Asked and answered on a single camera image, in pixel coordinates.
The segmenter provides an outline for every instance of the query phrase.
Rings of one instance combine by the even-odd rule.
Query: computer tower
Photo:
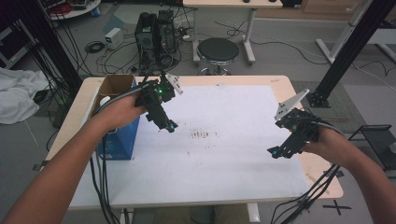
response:
[[[161,39],[157,25],[157,15],[143,12],[139,16],[134,37],[141,49],[161,49]]]
[[[177,50],[177,43],[175,40],[174,11],[160,10],[158,13],[157,22],[162,44],[167,50],[175,53]]]
[[[156,14],[140,14],[134,38],[139,50],[139,68],[147,70],[153,64],[159,64],[162,46]]]

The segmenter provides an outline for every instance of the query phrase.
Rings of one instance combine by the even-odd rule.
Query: towel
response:
[[[35,93],[48,87],[44,74],[0,67],[0,123],[13,124],[31,117],[39,108]]]

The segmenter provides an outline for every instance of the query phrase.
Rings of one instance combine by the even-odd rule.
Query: blue box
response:
[[[136,139],[137,127],[140,117],[137,117],[127,126],[117,129],[115,133],[108,133],[106,138],[106,160],[128,161],[132,158],[134,140]],[[98,145],[98,152],[103,158],[103,141]]]
[[[117,96],[128,91],[135,85],[134,75],[107,75],[96,95],[92,113],[96,111],[96,108],[104,97]],[[132,158],[139,120],[140,117],[127,126],[118,128],[116,132],[107,134],[105,158],[108,161],[128,161]],[[99,143],[97,149],[100,157],[103,158],[103,141]]]

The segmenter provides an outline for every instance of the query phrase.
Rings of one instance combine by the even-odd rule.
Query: chair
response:
[[[198,75],[205,72],[207,76],[229,76],[231,73],[222,66],[235,62],[239,48],[228,39],[212,37],[200,42],[197,53],[202,61],[216,66],[212,71],[206,67]]]

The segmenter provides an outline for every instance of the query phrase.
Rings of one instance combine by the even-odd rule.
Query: table leg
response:
[[[200,58],[198,57],[197,53],[197,48],[199,44],[199,39],[198,39],[198,22],[197,22],[197,10],[198,8],[195,8],[193,11],[193,17],[194,17],[194,31],[193,31],[193,36],[192,36],[192,60],[195,63],[200,62]]]
[[[253,28],[253,22],[254,22],[254,15],[256,14],[257,8],[252,8],[248,14],[248,25],[247,25],[247,34],[242,35],[243,41],[244,41],[244,46],[245,50],[247,52],[247,58],[250,64],[253,64],[256,62],[256,58],[254,57],[253,50],[251,49],[250,46],[250,35],[251,35],[251,30]]]

